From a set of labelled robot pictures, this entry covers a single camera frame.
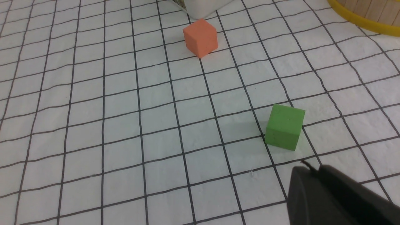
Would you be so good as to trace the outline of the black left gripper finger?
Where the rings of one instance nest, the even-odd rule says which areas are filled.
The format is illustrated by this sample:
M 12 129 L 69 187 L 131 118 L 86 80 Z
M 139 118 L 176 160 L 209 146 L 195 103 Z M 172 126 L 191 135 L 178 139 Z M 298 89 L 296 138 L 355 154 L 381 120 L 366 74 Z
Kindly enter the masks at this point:
M 287 195 L 291 225 L 398 225 L 399 206 L 330 165 L 295 166 Z

